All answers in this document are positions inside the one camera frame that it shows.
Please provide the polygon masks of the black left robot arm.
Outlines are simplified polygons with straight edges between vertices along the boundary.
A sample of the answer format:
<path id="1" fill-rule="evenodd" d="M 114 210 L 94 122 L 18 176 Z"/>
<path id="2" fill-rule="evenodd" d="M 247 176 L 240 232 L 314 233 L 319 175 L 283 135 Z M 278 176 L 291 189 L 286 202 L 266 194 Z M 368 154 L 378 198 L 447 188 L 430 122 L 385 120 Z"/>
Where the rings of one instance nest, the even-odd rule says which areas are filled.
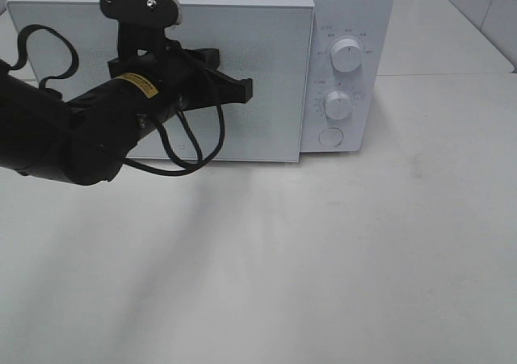
<path id="1" fill-rule="evenodd" d="M 23 28 L 18 60 L 1 64 L 1 165 L 24 177 L 91 186 L 111 181 L 123 166 L 192 174 L 213 155 L 203 153 L 186 114 L 214 108 L 224 126 L 223 106 L 253 95 L 251 79 L 219 70 L 217 49 L 189 50 L 165 38 L 159 52 L 138 48 L 111 60 L 106 82 L 64 100 L 47 79 L 31 86 L 13 76 L 28 62 L 28 38 L 40 30 Z"/>

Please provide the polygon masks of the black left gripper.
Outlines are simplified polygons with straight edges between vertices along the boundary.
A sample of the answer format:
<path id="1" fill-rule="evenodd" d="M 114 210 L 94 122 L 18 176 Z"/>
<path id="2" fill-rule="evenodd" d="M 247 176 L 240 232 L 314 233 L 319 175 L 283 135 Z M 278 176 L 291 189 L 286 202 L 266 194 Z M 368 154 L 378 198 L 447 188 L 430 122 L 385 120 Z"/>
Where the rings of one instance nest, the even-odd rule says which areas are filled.
<path id="1" fill-rule="evenodd" d="M 120 23 L 117 57 L 108 62 L 107 105 L 117 114 L 177 114 L 215 105 L 245 104 L 253 80 L 220 71 L 217 48 L 187 49 L 165 28 Z"/>

